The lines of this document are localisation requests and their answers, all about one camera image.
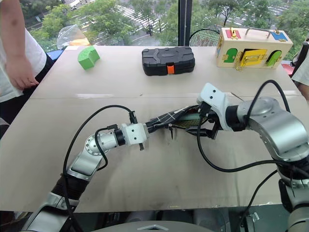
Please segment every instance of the white shirt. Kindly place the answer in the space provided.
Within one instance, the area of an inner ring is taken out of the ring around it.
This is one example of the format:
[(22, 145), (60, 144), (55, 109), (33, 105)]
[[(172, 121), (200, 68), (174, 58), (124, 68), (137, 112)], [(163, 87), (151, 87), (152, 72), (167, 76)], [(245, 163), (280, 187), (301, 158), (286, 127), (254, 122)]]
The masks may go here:
[[(25, 29), (26, 57), (32, 65), (34, 76), (38, 75), (46, 64), (46, 54), (41, 46)], [(0, 37), (0, 102), (7, 101), (23, 95), (23, 92), (15, 88), (5, 71), (6, 54)]]
[(292, 80), (300, 82), (306, 86), (309, 86), (309, 51), (306, 58), (294, 73)]

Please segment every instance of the cable connector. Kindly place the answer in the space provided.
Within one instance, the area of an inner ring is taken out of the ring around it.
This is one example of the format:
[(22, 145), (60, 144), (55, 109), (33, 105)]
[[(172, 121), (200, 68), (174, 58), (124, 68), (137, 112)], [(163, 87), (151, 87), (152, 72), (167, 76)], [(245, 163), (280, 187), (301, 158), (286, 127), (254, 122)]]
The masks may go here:
[(131, 111), (129, 113), (129, 118), (130, 118), (130, 122), (131, 123), (137, 124), (137, 119), (136, 119), (136, 116), (135, 116), (135, 111)]
[(106, 128), (107, 128), (108, 130), (112, 130), (112, 129), (116, 130), (116, 129), (118, 129), (118, 126), (117, 126), (117, 124), (112, 124), (112, 125), (110, 125), (110, 126), (107, 126)]
[(200, 107), (199, 116), (202, 118), (205, 118), (210, 110), (211, 110), (211, 106), (203, 101)]

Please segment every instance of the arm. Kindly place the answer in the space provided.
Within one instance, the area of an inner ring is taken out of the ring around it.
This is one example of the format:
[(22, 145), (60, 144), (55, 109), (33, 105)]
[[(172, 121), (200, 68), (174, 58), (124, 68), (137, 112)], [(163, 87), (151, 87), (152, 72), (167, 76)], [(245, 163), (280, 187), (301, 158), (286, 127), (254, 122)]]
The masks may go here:
[(25, 22), (19, 0), (3, 0), (0, 5), (1, 39), (6, 53), (6, 71), (13, 86), (25, 89), (37, 85), (25, 54)]
[(309, 86), (304, 85), (302, 83), (297, 86), (301, 94), (306, 98), (306, 100), (309, 102)]

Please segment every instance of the beige table surface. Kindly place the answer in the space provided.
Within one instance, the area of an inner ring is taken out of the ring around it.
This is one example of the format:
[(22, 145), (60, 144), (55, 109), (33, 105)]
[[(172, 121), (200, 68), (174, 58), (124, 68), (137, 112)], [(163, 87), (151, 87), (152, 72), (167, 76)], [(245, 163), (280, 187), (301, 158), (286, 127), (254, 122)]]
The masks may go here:
[[(94, 68), (84, 71), (77, 56), (84, 47), (70, 46), (31, 96), (32, 99), (50, 98), (130, 98), (190, 96), (199, 93), (206, 82), (223, 92), (239, 96), (254, 96), (263, 82), (276, 80), (287, 94), (300, 95), (283, 67), (277, 69), (218, 68), (215, 47), (192, 47), (196, 66), (191, 73), (168, 76), (146, 76), (141, 64), (139, 46), (96, 46), (101, 59)], [(277, 96), (269, 85), (263, 94)]]

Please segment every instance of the window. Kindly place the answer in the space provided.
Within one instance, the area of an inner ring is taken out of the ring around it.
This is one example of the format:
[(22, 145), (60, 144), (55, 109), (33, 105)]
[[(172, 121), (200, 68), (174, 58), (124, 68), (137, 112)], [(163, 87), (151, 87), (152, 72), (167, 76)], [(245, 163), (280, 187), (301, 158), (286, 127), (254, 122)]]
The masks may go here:
[(309, 34), (309, 0), (192, 0), (191, 34), (221, 27), (284, 30), (294, 45), (292, 60)]
[(90, 44), (178, 45), (177, 0), (24, 0), (21, 7), (46, 52), (57, 50), (60, 30), (75, 24)]

